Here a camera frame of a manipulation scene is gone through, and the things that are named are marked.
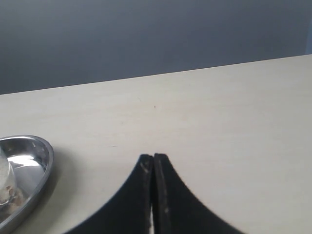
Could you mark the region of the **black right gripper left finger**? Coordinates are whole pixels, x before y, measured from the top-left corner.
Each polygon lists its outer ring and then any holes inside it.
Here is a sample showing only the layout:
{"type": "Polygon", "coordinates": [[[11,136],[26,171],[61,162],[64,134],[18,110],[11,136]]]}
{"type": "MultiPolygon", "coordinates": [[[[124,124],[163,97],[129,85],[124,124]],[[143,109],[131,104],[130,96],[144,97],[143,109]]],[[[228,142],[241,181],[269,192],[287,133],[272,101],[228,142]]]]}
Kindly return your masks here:
{"type": "Polygon", "coordinates": [[[69,234],[148,234],[153,157],[140,155],[115,195],[69,234]]]}

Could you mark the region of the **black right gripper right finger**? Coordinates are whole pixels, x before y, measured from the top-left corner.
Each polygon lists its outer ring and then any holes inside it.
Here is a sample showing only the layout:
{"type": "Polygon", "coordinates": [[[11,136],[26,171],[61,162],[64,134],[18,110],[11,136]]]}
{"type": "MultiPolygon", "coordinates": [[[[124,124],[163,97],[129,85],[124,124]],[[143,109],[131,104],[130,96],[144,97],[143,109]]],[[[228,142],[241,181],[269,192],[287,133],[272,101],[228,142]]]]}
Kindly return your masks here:
{"type": "Polygon", "coordinates": [[[209,210],[184,184],[166,154],[154,155],[155,234],[240,234],[209,210]]]}

